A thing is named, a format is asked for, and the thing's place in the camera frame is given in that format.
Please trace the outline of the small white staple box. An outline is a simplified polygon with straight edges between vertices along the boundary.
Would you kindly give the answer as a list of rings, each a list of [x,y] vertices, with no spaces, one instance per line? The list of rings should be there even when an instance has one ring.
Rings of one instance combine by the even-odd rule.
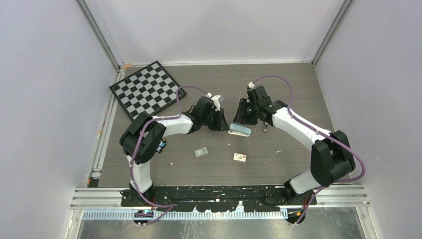
[[[235,153],[233,155],[233,160],[234,161],[239,161],[239,162],[246,162],[246,155]]]

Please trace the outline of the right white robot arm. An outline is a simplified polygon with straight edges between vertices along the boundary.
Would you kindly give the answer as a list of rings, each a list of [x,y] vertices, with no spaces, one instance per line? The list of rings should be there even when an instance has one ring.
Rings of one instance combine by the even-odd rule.
[[[288,203],[297,204],[305,192],[328,187],[356,168],[353,155],[347,150],[349,142],[345,133],[318,128],[294,114],[286,103],[272,101],[263,86],[249,84],[247,94],[246,99],[239,101],[234,123],[256,125],[262,121],[288,133],[311,152],[309,169],[284,184]]]

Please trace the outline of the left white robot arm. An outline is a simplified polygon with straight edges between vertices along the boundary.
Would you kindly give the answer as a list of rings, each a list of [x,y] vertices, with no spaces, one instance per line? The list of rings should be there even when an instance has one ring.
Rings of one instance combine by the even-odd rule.
[[[130,168],[130,186],[135,190],[133,199],[141,206],[152,202],[149,190],[153,183],[150,160],[167,136],[191,134],[208,127],[212,131],[228,131],[229,126],[221,107],[222,96],[201,97],[187,112],[170,117],[157,117],[142,112],[121,136],[119,143]]]

